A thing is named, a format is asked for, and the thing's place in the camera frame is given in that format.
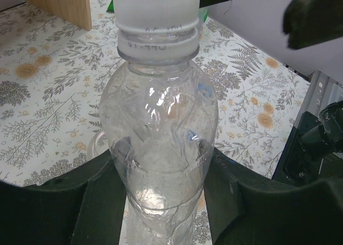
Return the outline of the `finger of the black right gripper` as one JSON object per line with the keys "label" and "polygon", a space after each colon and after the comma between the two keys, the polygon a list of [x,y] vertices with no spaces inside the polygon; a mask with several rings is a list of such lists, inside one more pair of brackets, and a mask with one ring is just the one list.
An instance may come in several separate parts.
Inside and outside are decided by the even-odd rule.
{"label": "finger of the black right gripper", "polygon": [[[200,7],[229,0],[200,0]],[[302,49],[342,37],[342,0],[291,0],[282,23],[288,48]]]}

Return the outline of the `white blue small bottle cap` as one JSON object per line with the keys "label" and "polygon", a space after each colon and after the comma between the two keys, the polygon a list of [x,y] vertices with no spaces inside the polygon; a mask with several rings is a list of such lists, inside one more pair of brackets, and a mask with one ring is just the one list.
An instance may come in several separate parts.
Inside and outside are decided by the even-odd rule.
{"label": "white blue small bottle cap", "polygon": [[169,33],[193,29],[200,0],[113,0],[116,26],[129,33]]}

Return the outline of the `clear bottle with silver cap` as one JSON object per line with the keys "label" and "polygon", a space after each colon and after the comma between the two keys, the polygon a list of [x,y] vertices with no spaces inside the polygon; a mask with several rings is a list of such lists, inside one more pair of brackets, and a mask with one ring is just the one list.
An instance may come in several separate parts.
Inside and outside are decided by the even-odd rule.
{"label": "clear bottle with silver cap", "polygon": [[103,130],[98,131],[90,140],[87,148],[87,160],[92,160],[108,150],[108,142]]}

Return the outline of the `crushed clear bottle blue-white cap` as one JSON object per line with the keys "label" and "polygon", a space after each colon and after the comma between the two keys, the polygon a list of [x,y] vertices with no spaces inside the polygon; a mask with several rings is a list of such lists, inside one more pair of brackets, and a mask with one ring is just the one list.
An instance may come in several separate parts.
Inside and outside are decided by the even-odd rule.
{"label": "crushed clear bottle blue-white cap", "polygon": [[124,62],[99,113],[129,201],[128,244],[192,241],[218,125],[214,87],[193,61],[198,52],[196,28],[118,33]]}

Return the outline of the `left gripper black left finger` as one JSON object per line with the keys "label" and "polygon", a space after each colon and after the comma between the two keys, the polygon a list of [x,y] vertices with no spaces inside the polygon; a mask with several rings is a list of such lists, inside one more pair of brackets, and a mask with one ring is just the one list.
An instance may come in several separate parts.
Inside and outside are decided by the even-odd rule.
{"label": "left gripper black left finger", "polygon": [[42,185],[1,182],[1,244],[118,244],[125,199],[109,151]]}

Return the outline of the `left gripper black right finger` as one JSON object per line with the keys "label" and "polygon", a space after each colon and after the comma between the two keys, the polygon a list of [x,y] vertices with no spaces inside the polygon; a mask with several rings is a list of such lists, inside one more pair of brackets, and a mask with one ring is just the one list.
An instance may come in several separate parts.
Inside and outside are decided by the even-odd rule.
{"label": "left gripper black right finger", "polygon": [[342,244],[342,180],[289,186],[214,150],[204,183],[213,244]]}

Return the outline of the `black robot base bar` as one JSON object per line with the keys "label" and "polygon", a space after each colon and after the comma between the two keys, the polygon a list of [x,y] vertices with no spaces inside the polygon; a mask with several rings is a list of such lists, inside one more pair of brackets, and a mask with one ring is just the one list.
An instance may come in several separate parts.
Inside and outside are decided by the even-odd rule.
{"label": "black robot base bar", "polygon": [[302,114],[293,127],[272,179],[302,186],[318,179],[342,179],[342,109],[324,119]]}

